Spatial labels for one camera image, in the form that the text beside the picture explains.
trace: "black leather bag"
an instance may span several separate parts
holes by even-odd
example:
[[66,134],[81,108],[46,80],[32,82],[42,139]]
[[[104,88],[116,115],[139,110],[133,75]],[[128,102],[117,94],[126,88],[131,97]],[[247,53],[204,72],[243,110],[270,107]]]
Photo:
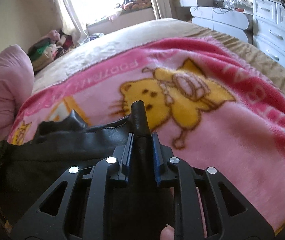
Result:
[[[96,165],[126,144],[130,132],[141,152],[146,152],[151,136],[142,101],[132,105],[130,115],[107,125],[88,127],[74,111],[61,122],[41,123],[31,142],[8,147],[0,170],[1,212],[14,225],[70,166]],[[137,185],[114,192],[114,239],[159,239],[165,224],[172,223],[173,197],[168,190],[146,191],[155,181],[149,173],[153,169],[145,156],[136,163]],[[142,232],[143,227],[149,230]]]

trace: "green cloth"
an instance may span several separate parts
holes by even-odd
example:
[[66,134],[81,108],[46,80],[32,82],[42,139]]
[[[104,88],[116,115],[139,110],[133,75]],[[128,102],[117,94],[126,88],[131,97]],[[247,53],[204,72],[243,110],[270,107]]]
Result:
[[35,52],[34,54],[32,54],[32,55],[29,57],[29,58],[30,58],[30,61],[33,62],[33,61],[37,60],[37,59],[41,56],[41,54],[44,53],[44,50],[45,50],[49,45],[50,45],[50,43],[47,42],[47,43],[45,44],[45,46],[40,47],[39,49],[37,49],[36,52]]

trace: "triangular cutout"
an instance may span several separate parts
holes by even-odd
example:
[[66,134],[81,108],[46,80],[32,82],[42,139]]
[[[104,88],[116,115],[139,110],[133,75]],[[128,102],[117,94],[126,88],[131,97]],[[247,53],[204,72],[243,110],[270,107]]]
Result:
[[60,183],[55,191],[52,192],[50,197],[40,206],[40,211],[51,216],[56,216],[63,200],[67,185],[68,183],[66,181]]
[[219,188],[223,200],[226,204],[228,215],[233,217],[246,211],[246,208],[239,202],[239,200],[230,192],[230,190],[223,183],[219,183]]

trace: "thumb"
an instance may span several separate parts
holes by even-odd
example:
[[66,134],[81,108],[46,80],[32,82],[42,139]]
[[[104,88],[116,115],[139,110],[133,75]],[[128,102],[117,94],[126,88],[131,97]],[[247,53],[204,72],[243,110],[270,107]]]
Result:
[[160,240],[174,240],[175,231],[170,225],[167,225],[160,234]]

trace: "pile of clothes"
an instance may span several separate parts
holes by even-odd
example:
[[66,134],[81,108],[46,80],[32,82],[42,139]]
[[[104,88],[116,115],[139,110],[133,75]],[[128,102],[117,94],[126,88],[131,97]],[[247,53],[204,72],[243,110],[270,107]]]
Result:
[[151,0],[124,0],[123,4],[118,4],[118,8],[122,8],[126,12],[132,12],[152,7]]
[[37,74],[49,63],[66,54],[72,45],[72,37],[62,31],[52,30],[40,38],[29,48],[27,54],[32,62],[34,73]]

